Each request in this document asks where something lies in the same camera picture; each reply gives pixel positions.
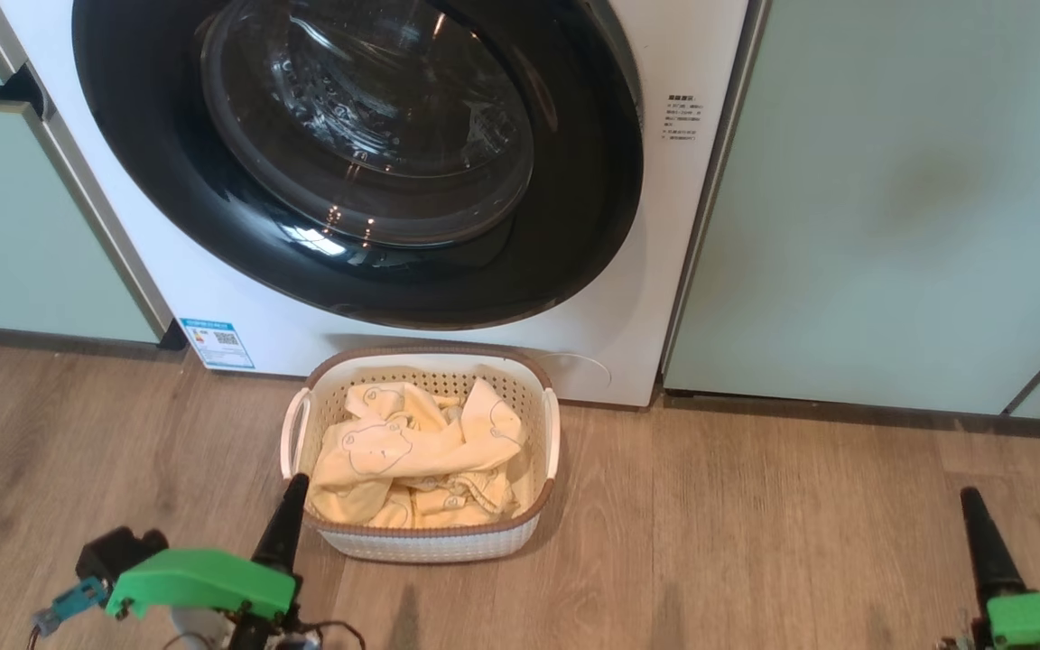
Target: yellow cloth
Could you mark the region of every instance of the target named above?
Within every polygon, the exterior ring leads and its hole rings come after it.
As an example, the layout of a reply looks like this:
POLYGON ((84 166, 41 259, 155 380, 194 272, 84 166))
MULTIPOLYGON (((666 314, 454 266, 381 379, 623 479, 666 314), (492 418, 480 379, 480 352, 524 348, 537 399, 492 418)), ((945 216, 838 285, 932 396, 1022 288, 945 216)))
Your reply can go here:
POLYGON ((484 380, 465 404, 414 384, 347 390, 354 420, 329 427, 307 498, 332 522, 475 525, 516 509, 503 465, 524 445, 520 417, 484 380))

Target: printed instruction label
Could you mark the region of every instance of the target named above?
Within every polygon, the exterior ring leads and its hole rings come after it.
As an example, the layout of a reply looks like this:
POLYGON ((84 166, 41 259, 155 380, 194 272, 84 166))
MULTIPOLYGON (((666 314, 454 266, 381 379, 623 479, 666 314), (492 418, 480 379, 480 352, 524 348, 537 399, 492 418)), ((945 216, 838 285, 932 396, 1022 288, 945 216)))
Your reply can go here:
POLYGON ((697 125, 704 120, 705 106, 693 95, 669 95, 665 104, 661 140, 696 140, 697 125))
POLYGON ((181 318, 190 345, 199 353, 203 363, 213 367, 255 367, 243 349, 239 334, 230 322, 181 318))

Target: brown basket rim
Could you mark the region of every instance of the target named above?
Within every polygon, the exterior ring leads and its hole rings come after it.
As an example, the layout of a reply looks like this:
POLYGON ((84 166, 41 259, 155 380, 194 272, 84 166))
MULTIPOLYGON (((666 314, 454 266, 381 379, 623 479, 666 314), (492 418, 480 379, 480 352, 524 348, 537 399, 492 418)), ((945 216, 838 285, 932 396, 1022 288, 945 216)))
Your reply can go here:
MULTIPOLYGON (((307 390, 312 390, 315 384, 318 384, 319 380, 323 379, 323 374, 331 370, 332 367, 341 365, 341 363, 346 361, 352 361, 352 359, 363 359, 363 358, 375 358, 375 357, 391 357, 391 355, 397 354, 461 354, 461 355, 478 355, 478 357, 499 357, 502 359, 509 359, 510 361, 516 361, 531 370, 532 374, 537 375, 537 380, 540 380, 540 386, 546 388, 552 388, 552 382, 548 378, 548 373, 545 372, 544 368, 537 365, 536 361, 525 357, 521 352, 510 348, 504 345, 463 345, 463 344, 428 344, 428 345, 384 345, 384 346, 371 346, 371 348, 359 348, 354 350, 341 352, 334 355, 326 362, 320 363, 312 373, 307 375, 307 381, 305 387, 307 390)), ((318 515, 318 513, 305 501, 305 523, 314 527, 315 530, 324 531, 324 534, 342 534, 359 537, 380 537, 380 538, 399 538, 399 539, 431 539, 439 537, 473 537, 480 535, 498 534, 498 531, 512 530, 512 528, 517 528, 523 526, 525 523, 530 522, 532 518, 540 515, 540 511, 544 509, 545 503, 552 495, 552 486, 556 484, 556 478, 548 477, 544 480, 544 487, 540 490, 540 494, 537 495, 537 500, 532 502, 519 517, 513 517, 504 522, 495 523, 479 523, 476 526, 447 526, 442 528, 381 528, 375 526, 363 526, 359 523, 335 523, 329 522, 318 515)))
POLYGON ((552 387, 552 382, 548 379, 548 373, 545 372, 544 368, 538 365, 536 361, 532 361, 532 359, 525 357, 525 355, 516 348, 510 348, 504 345, 462 344, 387 345, 341 352, 315 367, 315 369, 311 371, 311 374, 307 375, 305 387, 309 388, 309 390, 310 388, 314 388, 315 384, 318 384, 318 381, 323 378, 323 374, 327 374, 327 371, 331 370, 332 367, 341 365, 343 362, 353 361, 353 359, 363 359, 366 357, 391 357, 391 355, 395 354, 473 354, 478 355, 478 357, 499 357, 508 359, 509 361, 516 361, 517 363, 520 363, 520 365, 527 367, 528 370, 531 370, 532 374, 537 375, 537 380, 540 380, 541 387, 552 387))

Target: blue connector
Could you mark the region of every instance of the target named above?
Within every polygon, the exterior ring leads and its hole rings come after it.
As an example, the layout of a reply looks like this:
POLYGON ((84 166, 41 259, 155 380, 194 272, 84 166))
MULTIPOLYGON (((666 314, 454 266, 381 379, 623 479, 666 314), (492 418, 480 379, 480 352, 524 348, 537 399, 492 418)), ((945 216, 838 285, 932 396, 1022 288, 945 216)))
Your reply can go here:
POLYGON ((86 609, 90 609, 95 605, 102 604, 106 601, 107 596, 110 596, 110 592, 103 587, 98 578, 84 579, 74 589, 62 593, 61 596, 51 601, 50 607, 34 613, 31 622, 37 628, 40 636, 51 636, 54 630, 62 625, 62 621, 85 613, 86 609))

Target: washing machine door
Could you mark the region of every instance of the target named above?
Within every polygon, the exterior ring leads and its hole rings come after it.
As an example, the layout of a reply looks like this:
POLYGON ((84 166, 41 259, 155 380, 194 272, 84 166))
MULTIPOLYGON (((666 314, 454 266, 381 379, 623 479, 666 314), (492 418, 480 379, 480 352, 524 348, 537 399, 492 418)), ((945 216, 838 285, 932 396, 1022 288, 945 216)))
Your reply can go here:
POLYGON ((565 0, 75 0, 100 131, 232 267, 380 324, 580 291, 640 201, 632 79, 565 0))

